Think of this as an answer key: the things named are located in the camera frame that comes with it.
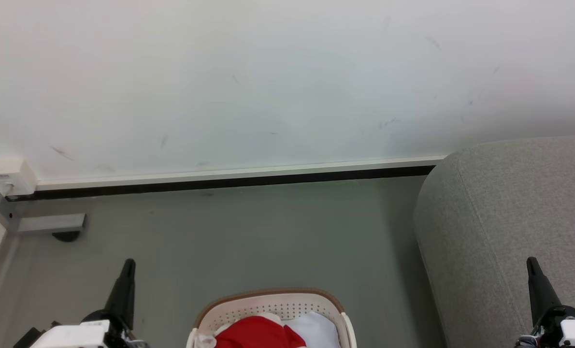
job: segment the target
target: white cloth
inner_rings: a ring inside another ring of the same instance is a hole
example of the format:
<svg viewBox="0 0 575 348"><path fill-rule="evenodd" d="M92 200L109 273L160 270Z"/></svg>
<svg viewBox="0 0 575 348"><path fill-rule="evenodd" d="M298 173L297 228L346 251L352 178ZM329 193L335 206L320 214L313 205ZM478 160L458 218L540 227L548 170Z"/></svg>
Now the white cloth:
<svg viewBox="0 0 575 348"><path fill-rule="evenodd" d="M296 319L281 321L278 315L262 313L259 315L279 325L287 325L305 341L307 348L341 348L335 325L324 315L309 312ZM232 324L224 324L212 334L198 333L195 348L215 348L215 337Z"/></svg>
<svg viewBox="0 0 575 348"><path fill-rule="evenodd" d="M324 315L309 312L302 317L283 321L300 335L307 348L341 348L336 326Z"/></svg>

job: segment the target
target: gray fabric ottoman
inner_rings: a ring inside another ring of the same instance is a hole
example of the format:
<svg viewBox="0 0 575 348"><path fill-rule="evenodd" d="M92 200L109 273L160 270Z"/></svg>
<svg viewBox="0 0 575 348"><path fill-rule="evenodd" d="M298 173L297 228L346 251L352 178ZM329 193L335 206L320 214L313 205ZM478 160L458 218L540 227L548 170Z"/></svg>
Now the gray fabric ottoman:
<svg viewBox="0 0 575 348"><path fill-rule="evenodd" d="M575 137L460 150L429 174L414 223L449 348L512 348L532 328L526 258L575 307Z"/></svg>

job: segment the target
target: red garment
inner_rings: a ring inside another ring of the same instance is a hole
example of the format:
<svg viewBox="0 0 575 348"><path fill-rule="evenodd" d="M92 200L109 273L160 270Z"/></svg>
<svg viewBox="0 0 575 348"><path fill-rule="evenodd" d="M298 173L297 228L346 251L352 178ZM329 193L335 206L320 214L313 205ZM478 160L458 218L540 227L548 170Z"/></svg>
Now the red garment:
<svg viewBox="0 0 575 348"><path fill-rule="evenodd" d="M216 336L215 348L299 348L305 341L289 326L264 317L240 319Z"/></svg>

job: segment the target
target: floor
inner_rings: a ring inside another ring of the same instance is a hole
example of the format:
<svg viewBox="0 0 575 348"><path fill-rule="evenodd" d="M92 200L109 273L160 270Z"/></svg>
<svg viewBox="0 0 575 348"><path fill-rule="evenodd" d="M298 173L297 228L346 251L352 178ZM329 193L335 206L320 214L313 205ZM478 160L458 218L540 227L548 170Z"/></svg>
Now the floor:
<svg viewBox="0 0 575 348"><path fill-rule="evenodd" d="M294 286L335 295L362 348L444 346L412 230L423 180L17 203L25 216L86 212L88 222L74 243L20 237L0 293L0 347L102 308L127 258L137 262L133 332L154 348L183 347L218 297Z"/></svg>

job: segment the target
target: power outlet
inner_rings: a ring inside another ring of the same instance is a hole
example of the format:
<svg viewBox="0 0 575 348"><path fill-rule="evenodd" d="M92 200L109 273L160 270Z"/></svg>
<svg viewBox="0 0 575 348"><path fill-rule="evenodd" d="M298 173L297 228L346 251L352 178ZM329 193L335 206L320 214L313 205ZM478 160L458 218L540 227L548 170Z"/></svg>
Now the power outlet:
<svg viewBox="0 0 575 348"><path fill-rule="evenodd" d="M36 176L22 159L0 160L0 193L2 196L33 194Z"/></svg>

